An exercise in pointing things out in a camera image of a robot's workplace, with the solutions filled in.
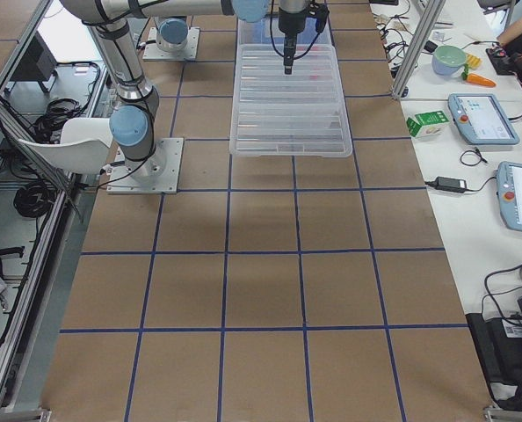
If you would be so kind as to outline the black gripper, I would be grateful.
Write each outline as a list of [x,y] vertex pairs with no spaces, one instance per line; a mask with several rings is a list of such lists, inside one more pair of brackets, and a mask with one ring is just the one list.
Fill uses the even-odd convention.
[[[284,51],[282,54],[284,71],[286,75],[291,75],[295,60],[300,60],[307,55],[316,43],[319,35],[323,32],[330,11],[328,8],[304,8],[302,11],[289,12],[279,9],[279,29],[285,34]],[[305,29],[306,20],[313,18],[315,20],[316,35],[309,44],[308,48],[301,55],[296,55],[297,36]]]

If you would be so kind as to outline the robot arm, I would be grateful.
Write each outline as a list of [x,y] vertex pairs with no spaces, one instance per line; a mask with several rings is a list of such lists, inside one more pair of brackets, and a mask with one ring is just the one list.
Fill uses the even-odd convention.
[[163,51],[177,51],[186,46],[189,33],[186,16],[156,18],[156,44]]
[[[255,23],[273,14],[271,1],[63,1],[62,5],[97,37],[99,52],[117,85],[123,106],[138,104],[151,110],[149,97],[157,97],[154,85],[146,78],[137,58],[136,47],[129,34],[127,18],[177,18],[187,16],[235,16]],[[284,33],[282,51],[284,71],[293,73],[293,65],[303,55],[296,54],[297,38],[306,21],[315,20],[315,31],[321,33],[327,24],[328,8],[316,1],[281,1],[279,29]]]

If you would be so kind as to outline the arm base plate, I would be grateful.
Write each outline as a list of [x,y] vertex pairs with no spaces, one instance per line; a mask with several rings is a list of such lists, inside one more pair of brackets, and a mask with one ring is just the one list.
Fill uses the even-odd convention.
[[183,148],[183,138],[162,138],[156,142],[154,155],[140,167],[136,162],[127,161],[117,147],[115,162],[124,163],[110,171],[112,183],[105,186],[106,191],[112,194],[176,193]]
[[149,31],[143,60],[148,62],[195,61],[198,53],[200,29],[191,27],[186,40],[180,44],[169,43],[157,34],[154,26]]

